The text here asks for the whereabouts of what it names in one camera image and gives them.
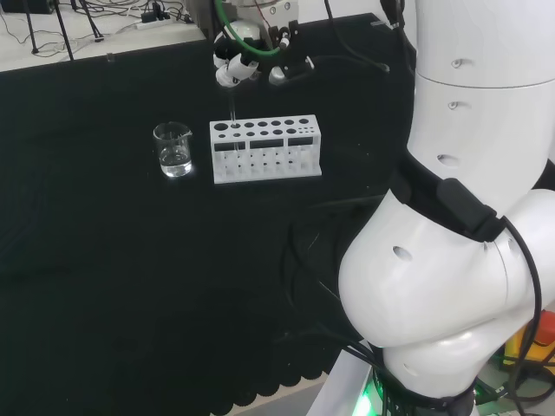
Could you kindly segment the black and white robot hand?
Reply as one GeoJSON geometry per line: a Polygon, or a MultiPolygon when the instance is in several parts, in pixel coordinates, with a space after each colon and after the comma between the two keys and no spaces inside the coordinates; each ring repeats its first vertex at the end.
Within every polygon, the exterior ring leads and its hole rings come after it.
{"type": "Polygon", "coordinates": [[[301,37],[297,1],[187,1],[186,7],[212,41],[215,77],[223,88],[262,74],[279,86],[315,69],[301,37]]]}

